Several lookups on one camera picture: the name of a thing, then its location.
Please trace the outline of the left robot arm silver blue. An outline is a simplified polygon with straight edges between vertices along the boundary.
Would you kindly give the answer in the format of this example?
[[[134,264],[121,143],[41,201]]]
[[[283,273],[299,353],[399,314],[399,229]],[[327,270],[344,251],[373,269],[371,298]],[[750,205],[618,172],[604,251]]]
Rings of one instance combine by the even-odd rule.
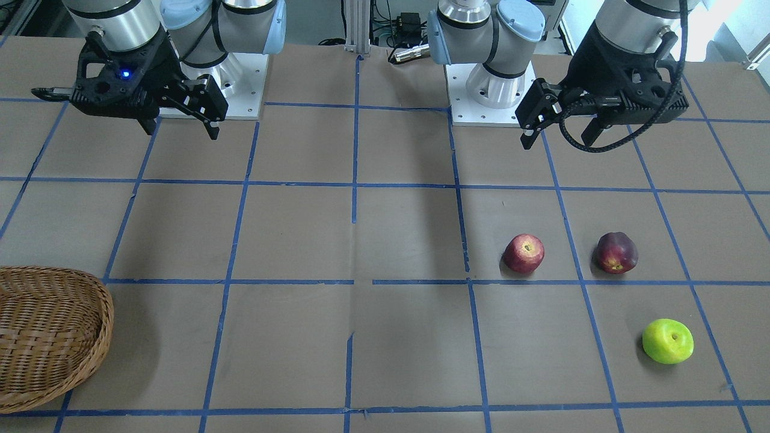
[[[432,59],[446,68],[455,118],[517,123],[530,150],[558,125],[574,148],[603,153],[689,108],[682,87],[696,1],[605,1],[558,83],[531,60],[546,19],[528,1],[440,1],[427,19]]]

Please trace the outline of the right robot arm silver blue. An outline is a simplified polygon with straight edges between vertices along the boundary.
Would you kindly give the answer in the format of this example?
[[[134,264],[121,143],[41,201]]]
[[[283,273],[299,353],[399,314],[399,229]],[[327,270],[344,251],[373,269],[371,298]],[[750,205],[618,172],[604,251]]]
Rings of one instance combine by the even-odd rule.
[[[203,123],[209,138],[251,79],[238,55],[277,55],[285,45],[283,1],[65,1],[85,43],[70,88],[38,87],[47,102],[85,115],[136,120],[156,130],[162,109]]]

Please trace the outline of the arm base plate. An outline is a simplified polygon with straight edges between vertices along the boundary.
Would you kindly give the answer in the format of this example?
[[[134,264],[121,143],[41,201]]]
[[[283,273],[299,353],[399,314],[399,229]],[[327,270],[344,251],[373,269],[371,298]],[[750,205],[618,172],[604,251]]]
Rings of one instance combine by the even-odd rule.
[[[180,66],[190,79],[204,74],[214,77],[228,103],[225,120],[258,120],[270,60],[265,54],[229,53],[222,63],[211,67],[184,62]]]
[[[516,78],[495,76],[482,64],[447,65],[445,72],[455,125],[520,128],[516,109],[536,79],[531,63]]]

